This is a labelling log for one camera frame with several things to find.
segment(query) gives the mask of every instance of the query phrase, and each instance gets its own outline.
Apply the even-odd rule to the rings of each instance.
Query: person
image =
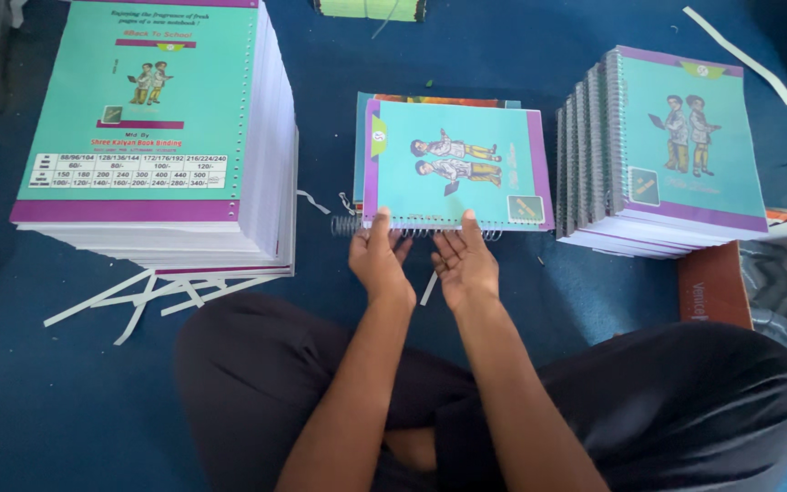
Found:
[[[710,133],[721,129],[717,124],[709,124],[706,122],[706,116],[703,114],[703,108],[706,102],[699,95],[689,95],[685,97],[685,102],[691,108],[691,139],[697,144],[694,148],[694,177],[700,177],[700,171],[707,176],[714,176],[707,168],[709,162],[709,144],[713,142]]]
[[[163,90],[163,87],[166,87],[166,81],[175,76],[166,75],[166,67],[168,67],[168,65],[166,65],[165,61],[158,61],[154,64],[154,68],[157,69],[157,72],[154,72],[154,78],[151,82],[151,86],[154,88],[150,90],[150,95],[148,96],[148,106],[150,106],[151,103],[160,103],[158,100],[160,91]]]
[[[534,369],[471,210],[432,261],[470,371],[403,348],[412,240],[380,207],[348,264],[353,333],[233,293],[186,322],[175,370],[215,490],[770,491],[787,464],[787,349],[678,323]],[[541,313],[537,313],[541,323]]]
[[[430,162],[419,160],[414,163],[414,170],[421,176],[436,173],[445,179],[449,179],[452,183],[459,178],[466,178],[470,181],[490,181],[497,185],[497,188],[503,183],[500,179],[500,176],[503,174],[500,166],[481,162],[467,162],[461,159],[437,159]]]
[[[670,139],[667,140],[667,151],[670,159],[664,164],[667,169],[680,173],[688,172],[688,126],[685,123],[685,113],[682,111],[682,98],[678,95],[668,95],[667,104],[670,105],[670,114],[664,121],[664,126],[670,130]]]
[[[150,69],[153,65],[150,63],[142,64],[142,74],[136,77],[136,92],[132,97],[131,104],[144,104],[145,98],[148,97],[148,89],[150,88],[150,80],[152,75]]]
[[[494,155],[497,153],[496,143],[492,148],[488,149],[478,145],[469,145],[468,143],[464,143],[463,140],[451,140],[451,137],[445,133],[445,128],[440,128],[439,132],[442,134],[442,140],[430,143],[422,140],[412,140],[412,153],[414,156],[421,158],[430,153],[441,158],[452,156],[463,159],[466,156],[472,156],[474,158],[492,160],[494,162],[503,160],[503,158]]]

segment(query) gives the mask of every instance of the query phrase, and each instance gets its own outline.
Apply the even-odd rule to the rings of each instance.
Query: green notebook stack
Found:
[[[368,17],[424,22],[427,0],[314,0],[315,10],[330,17]]]

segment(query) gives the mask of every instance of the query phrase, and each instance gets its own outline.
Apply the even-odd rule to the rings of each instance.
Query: blue floor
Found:
[[[380,21],[318,17],[307,0],[269,2],[296,97],[299,186],[336,212],[337,193],[352,187],[358,90],[518,99],[554,128],[553,111],[616,44],[737,63],[680,2],[428,4],[425,24],[390,23],[371,40]],[[787,83],[787,1],[690,5]],[[131,313],[123,305],[43,328],[43,319],[139,269],[8,223],[67,10],[29,1],[12,38],[12,96],[0,116],[0,490],[204,490],[171,377],[172,343],[190,313],[160,318],[176,300],[155,300],[119,348],[111,343]],[[787,207],[787,107],[749,70],[745,85],[764,200]],[[553,131],[546,139],[552,157]],[[332,238],[329,219],[303,200],[297,220],[296,277],[257,291],[353,327],[366,298],[347,270],[346,241]],[[501,296],[536,364],[678,318],[672,262],[604,256],[538,234],[507,234],[491,248]],[[419,242],[404,268],[421,292],[429,244]],[[465,364],[440,294],[415,311],[408,343]]]

